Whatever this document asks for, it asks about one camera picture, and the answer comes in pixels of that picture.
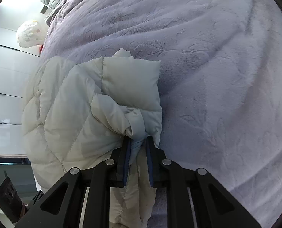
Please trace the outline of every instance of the bedding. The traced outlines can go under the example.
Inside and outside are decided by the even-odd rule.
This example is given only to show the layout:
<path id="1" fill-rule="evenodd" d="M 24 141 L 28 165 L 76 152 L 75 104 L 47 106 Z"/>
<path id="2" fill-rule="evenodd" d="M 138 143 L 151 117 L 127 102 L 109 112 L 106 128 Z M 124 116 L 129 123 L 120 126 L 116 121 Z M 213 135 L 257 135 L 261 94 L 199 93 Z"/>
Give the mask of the bedding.
<path id="1" fill-rule="evenodd" d="M 41 60 L 161 60 L 159 147 L 207 168 L 263 228 L 282 212 L 282 12 L 273 0 L 63 0 Z M 157 193 L 149 227 L 166 227 Z"/>
<path id="2" fill-rule="evenodd" d="M 110 222 L 114 228 L 147 226 L 156 190 L 140 148 L 147 135 L 155 145 L 160 140 L 159 66 L 120 49 L 81 64 L 56 56 L 38 67 L 26 86 L 22 128 L 44 193 L 71 168 L 110 158 L 128 136 L 134 141 L 128 180 L 125 188 L 110 190 Z"/>

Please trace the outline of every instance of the cabinet door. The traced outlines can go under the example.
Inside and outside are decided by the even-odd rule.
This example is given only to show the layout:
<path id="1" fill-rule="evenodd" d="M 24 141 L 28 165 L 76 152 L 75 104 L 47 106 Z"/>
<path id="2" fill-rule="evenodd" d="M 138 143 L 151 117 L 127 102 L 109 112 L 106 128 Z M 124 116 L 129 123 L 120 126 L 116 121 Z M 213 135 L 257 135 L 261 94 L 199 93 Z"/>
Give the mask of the cabinet door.
<path id="1" fill-rule="evenodd" d="M 29 74 L 0 68 L 0 93 L 22 97 Z"/>
<path id="2" fill-rule="evenodd" d="M 38 62 L 38 56 L 0 46 L 0 68 L 30 74 Z"/>
<path id="3" fill-rule="evenodd" d="M 22 98 L 0 94 L 0 123 L 21 125 Z"/>
<path id="4" fill-rule="evenodd" d="M 0 45 L 39 56 L 40 46 L 37 45 L 33 47 L 22 48 L 17 43 L 16 32 L 1 27 L 0 27 Z"/>
<path id="5" fill-rule="evenodd" d="M 0 124 L 0 157 L 26 157 L 21 125 Z"/>

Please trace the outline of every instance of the lavender blanket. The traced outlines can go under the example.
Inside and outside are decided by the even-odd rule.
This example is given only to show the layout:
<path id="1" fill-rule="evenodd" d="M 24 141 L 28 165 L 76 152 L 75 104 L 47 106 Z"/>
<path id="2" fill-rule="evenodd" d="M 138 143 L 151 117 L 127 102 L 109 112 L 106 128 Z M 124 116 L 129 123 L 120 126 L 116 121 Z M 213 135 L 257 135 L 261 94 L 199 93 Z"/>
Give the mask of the lavender blanket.
<path id="1" fill-rule="evenodd" d="M 273 0 L 64 0 L 41 60 L 161 60 L 160 147 L 207 168 L 260 222 L 282 212 L 282 13 Z M 166 227 L 157 194 L 149 227 Z"/>

